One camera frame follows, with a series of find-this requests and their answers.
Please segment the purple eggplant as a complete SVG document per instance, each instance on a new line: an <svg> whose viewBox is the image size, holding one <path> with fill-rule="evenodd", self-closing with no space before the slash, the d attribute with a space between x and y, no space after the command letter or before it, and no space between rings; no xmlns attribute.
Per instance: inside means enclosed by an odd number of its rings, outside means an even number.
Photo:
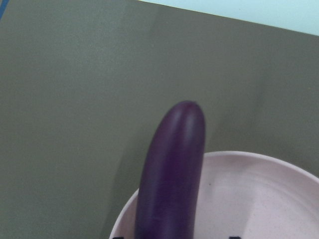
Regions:
<svg viewBox="0 0 319 239"><path fill-rule="evenodd" d="M141 176L137 239L191 239L205 145L200 106L184 101L158 125Z"/></svg>

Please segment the pink plate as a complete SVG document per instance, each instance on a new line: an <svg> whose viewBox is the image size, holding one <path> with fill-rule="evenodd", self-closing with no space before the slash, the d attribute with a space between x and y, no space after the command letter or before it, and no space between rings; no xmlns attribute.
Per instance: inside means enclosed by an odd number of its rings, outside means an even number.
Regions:
<svg viewBox="0 0 319 239"><path fill-rule="evenodd" d="M135 239L137 190L110 237ZM319 180L273 157L239 151L203 155L192 239L316 239Z"/></svg>

